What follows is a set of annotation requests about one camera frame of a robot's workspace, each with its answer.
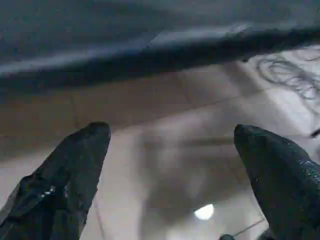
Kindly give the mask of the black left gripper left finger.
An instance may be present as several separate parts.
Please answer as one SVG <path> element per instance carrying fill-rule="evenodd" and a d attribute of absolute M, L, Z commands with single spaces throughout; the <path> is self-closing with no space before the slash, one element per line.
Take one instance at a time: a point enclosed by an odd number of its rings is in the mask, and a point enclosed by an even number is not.
<path fill-rule="evenodd" d="M 105 122 L 65 137 L 23 177 L 0 211 L 3 240 L 78 240 L 98 190 L 111 139 Z"/>

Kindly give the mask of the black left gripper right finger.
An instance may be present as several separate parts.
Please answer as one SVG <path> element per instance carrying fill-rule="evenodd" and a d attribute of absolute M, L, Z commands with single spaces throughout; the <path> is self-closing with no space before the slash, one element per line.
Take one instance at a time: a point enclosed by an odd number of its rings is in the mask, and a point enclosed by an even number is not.
<path fill-rule="evenodd" d="M 292 140 L 238 124 L 234 146 L 277 240 L 320 238 L 320 166 Z"/>

